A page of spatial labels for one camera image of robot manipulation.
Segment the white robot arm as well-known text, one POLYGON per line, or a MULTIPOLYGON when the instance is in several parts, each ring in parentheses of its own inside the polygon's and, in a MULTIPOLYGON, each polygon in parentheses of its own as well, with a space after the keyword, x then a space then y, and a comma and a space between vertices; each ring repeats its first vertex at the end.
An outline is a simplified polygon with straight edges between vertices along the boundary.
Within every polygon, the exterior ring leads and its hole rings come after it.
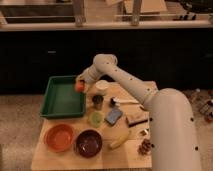
POLYGON ((117 63, 115 55, 98 54, 77 79, 92 85, 108 75, 149 112, 152 171, 202 171, 194 114, 187 97, 173 88, 151 88, 117 63))

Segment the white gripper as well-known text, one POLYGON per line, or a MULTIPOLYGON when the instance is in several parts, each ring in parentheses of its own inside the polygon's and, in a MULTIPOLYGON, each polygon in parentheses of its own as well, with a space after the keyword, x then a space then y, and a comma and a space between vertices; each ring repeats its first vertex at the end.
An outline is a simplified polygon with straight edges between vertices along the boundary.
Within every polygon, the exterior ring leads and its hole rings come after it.
POLYGON ((86 68, 76 78, 77 81, 84 81, 87 84, 94 84, 99 79, 99 73, 94 66, 86 68))

